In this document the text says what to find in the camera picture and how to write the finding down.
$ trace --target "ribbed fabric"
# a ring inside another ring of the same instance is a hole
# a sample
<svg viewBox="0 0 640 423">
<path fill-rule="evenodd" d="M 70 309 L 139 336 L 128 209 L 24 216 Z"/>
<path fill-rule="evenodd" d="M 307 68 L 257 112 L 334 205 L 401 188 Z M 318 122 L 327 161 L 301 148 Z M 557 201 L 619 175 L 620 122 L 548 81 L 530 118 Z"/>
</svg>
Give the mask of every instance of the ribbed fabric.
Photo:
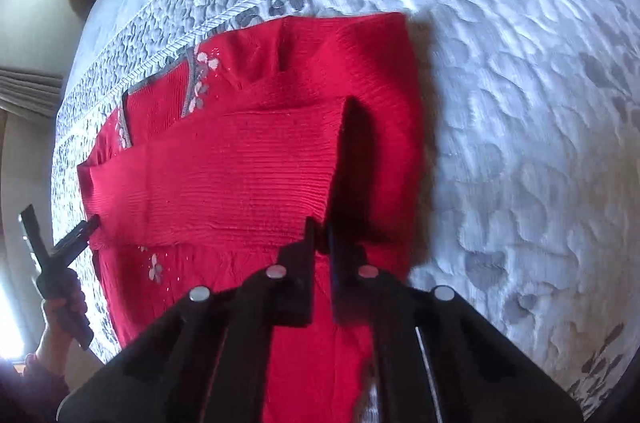
<svg viewBox="0 0 640 423">
<path fill-rule="evenodd" d="M 284 18 L 196 56 L 209 70 L 192 114 L 175 117 L 184 75 L 170 71 L 127 98 L 132 148 L 110 117 L 78 167 L 120 342 L 191 287 L 236 287 L 273 263 L 309 215 L 346 222 L 372 263 L 405 275 L 422 117 L 404 17 Z M 334 325 L 317 255 L 312 325 L 274 330 L 264 421 L 350 421 L 370 345 L 365 329 Z"/>
</svg>

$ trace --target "beige curtain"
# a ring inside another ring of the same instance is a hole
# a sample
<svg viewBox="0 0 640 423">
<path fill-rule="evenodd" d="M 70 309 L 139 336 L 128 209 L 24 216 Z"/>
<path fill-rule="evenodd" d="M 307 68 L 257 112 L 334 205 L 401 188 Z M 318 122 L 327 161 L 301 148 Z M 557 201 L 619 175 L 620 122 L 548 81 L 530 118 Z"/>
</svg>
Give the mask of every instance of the beige curtain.
<svg viewBox="0 0 640 423">
<path fill-rule="evenodd" d="M 60 106 L 62 78 L 0 69 L 0 108 L 37 123 L 51 123 Z"/>
</svg>

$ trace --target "window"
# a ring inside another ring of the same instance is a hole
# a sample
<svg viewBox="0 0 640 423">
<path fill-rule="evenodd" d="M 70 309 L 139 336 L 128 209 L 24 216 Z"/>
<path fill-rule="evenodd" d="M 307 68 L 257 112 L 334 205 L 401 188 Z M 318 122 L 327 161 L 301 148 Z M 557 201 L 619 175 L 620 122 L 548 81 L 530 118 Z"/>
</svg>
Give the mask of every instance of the window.
<svg viewBox="0 0 640 423">
<path fill-rule="evenodd" d="M 17 359 L 24 356 L 24 342 L 20 329 L 9 305 L 2 284 L 0 284 L 0 356 L 4 359 Z"/>
</svg>

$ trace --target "bed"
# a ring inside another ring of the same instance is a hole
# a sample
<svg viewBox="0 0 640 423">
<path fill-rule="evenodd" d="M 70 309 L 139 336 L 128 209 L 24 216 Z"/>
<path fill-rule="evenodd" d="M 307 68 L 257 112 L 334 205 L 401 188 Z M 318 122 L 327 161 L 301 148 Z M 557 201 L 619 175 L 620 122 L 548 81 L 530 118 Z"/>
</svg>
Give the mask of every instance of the bed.
<svg viewBox="0 0 640 423">
<path fill-rule="evenodd" d="M 435 91 L 411 282 L 454 287 L 589 416 L 640 345 L 640 0 L 98 0 L 57 119 L 54 237 L 82 218 L 76 165 L 124 88 L 228 29 L 386 11 Z M 90 252 L 76 267 L 107 361 Z"/>
</svg>

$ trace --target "human hand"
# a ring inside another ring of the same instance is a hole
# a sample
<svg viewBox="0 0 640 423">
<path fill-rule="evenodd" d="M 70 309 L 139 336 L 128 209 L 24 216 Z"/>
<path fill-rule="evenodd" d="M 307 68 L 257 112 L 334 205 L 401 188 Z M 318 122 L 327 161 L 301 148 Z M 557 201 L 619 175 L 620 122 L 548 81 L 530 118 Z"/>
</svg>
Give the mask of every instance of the human hand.
<svg viewBox="0 0 640 423">
<path fill-rule="evenodd" d="M 63 277 L 65 291 L 69 292 L 67 298 L 47 299 L 42 301 L 42 314 L 45 320 L 45 329 L 36 350 L 38 362 L 57 376 L 62 376 L 65 370 L 66 357 L 73 336 L 60 325 L 56 312 L 66 305 L 72 311 L 84 314 L 87 305 L 84 301 L 84 293 L 80 291 L 78 275 L 72 269 L 65 271 Z"/>
</svg>

